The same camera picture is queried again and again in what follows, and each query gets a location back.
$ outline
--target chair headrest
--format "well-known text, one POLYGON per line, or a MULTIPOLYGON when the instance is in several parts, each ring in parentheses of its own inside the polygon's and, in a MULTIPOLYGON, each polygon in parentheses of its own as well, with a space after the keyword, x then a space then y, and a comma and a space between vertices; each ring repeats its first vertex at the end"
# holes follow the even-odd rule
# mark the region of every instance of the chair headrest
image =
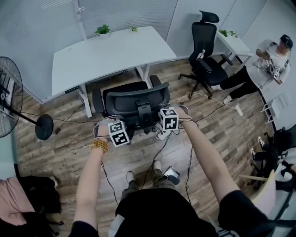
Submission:
POLYGON ((200 12, 202 13, 202 19, 200 22, 218 23, 220 21, 219 17, 214 13, 204 11, 200 12))

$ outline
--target gray pants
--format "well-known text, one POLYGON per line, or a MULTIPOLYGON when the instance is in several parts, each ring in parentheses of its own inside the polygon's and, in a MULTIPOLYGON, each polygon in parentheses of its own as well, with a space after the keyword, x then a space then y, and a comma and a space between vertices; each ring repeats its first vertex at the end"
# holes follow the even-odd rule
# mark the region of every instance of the gray pants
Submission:
MULTIPOLYGON (((150 188, 171 188, 176 189, 175 184, 171 181, 167 180, 164 175, 162 174, 160 169, 155 169, 152 172, 152 180, 153 180, 153 186, 150 188)), ((138 191, 139 188, 136 185, 136 181, 129 182, 129 187, 125 190, 123 190, 121 195, 121 201, 125 199, 130 193, 133 193, 135 191, 138 191)))

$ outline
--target black shirt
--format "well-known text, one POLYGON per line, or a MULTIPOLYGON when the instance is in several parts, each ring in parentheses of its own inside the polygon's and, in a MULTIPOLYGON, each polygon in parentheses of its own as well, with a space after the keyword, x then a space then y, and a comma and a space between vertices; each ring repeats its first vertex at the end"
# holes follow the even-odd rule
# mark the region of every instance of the black shirt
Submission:
MULTIPOLYGON (((125 219, 116 236, 217 236, 209 222, 200 219, 178 191, 144 189, 128 195, 116 209, 125 219)), ((233 191, 220 202, 219 224, 244 236, 246 230, 268 222, 267 217, 241 191, 233 191)), ((98 237, 89 224, 75 221, 70 237, 98 237)))

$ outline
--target wooden floor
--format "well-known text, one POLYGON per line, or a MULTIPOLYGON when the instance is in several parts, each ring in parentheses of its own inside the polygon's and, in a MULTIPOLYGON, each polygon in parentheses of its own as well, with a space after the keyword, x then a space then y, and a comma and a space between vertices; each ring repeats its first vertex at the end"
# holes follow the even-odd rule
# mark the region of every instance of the wooden floor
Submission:
MULTIPOLYGON (((191 72, 188 61, 168 62, 154 65, 151 67, 150 74, 158 75, 162 82, 170 83, 171 103, 175 103, 180 97, 189 92, 193 87, 191 79, 182 78, 177 80, 180 73, 191 72)), ((139 81, 136 72, 129 71, 112 80, 92 83, 87 86, 89 101, 93 112, 93 118, 88 119, 85 111, 76 112, 71 120, 75 121, 100 121, 102 117, 95 114, 92 105, 92 90, 101 88, 102 90, 114 87, 120 84, 139 81)), ((215 91, 213 97, 219 101, 230 92, 215 91)), ((199 86, 199 93, 206 94, 205 90, 199 86)), ((260 96, 258 93, 244 96, 237 101, 230 103, 230 106, 240 105, 245 118, 253 116, 256 104, 260 96)), ((190 115, 194 119, 201 119, 213 110, 221 106, 215 100, 208 100, 204 96, 195 94, 191 100, 184 97, 181 101, 188 106, 190 115)), ((29 96, 25 96, 23 111, 37 115, 43 113, 50 114, 56 119, 66 119, 75 109, 82 104, 76 93, 65 94, 54 99, 45 105, 40 105, 29 96)), ((211 116, 201 120, 198 124, 201 131, 214 144, 218 152, 225 161, 232 177, 238 183, 240 188, 247 195, 253 190, 244 185, 239 179, 239 174, 250 174, 250 148, 259 150, 257 137, 264 137, 264 132, 272 133, 272 126, 265 125, 266 117, 259 113, 263 106, 260 101, 254 118, 245 121, 240 117, 237 111, 224 106, 214 112, 211 116)), ((54 121, 55 128, 63 122, 54 121)), ((75 192, 78 179, 85 161, 89 155, 89 149, 83 145, 89 144, 93 139, 93 122, 73 123, 68 122, 63 125, 58 135, 53 134, 47 141, 39 141, 34 134, 34 126, 20 119, 16 129, 17 148, 19 155, 19 171, 21 176, 26 175, 54 175, 59 181, 57 191, 61 196, 62 215, 61 218, 65 225, 54 227, 60 232, 60 236, 67 236, 71 229, 71 224, 75 211, 75 192)), ((109 145, 109 152, 105 155, 103 162, 108 178, 115 188, 117 200, 120 200, 121 192, 127 187, 125 179, 126 172, 132 170, 137 175, 138 183, 141 185, 143 174, 150 166, 156 152, 163 146, 164 141, 155 139, 155 134, 136 135, 131 141, 131 145, 114 148, 109 145)), ((185 192, 185 180, 190 159, 191 144, 184 131, 179 135, 173 135, 164 150, 159 154, 163 170, 172 165, 181 173, 180 184, 177 190, 187 199, 185 192)), ((218 205, 209 181, 205 177, 203 170, 193 154, 190 178, 189 178, 189 196, 194 209, 201 210, 212 218, 216 219, 218 215, 218 205)), ((114 200, 111 187, 108 185, 106 176, 101 172, 101 182, 99 189, 97 217, 100 236, 107 236, 107 231, 112 220, 115 217, 117 205, 114 200)))

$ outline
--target desk control panel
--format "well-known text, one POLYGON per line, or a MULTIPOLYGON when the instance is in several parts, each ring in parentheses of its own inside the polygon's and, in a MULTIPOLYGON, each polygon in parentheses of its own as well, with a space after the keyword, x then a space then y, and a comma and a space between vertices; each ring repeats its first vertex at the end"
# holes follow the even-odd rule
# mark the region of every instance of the desk control panel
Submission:
POLYGON ((75 91, 75 90, 78 90, 78 89, 79 89, 79 86, 73 87, 73 88, 71 88, 71 89, 69 89, 69 90, 66 90, 66 91, 65 91, 65 94, 68 94, 68 93, 70 93, 70 92, 72 92, 72 91, 75 91))

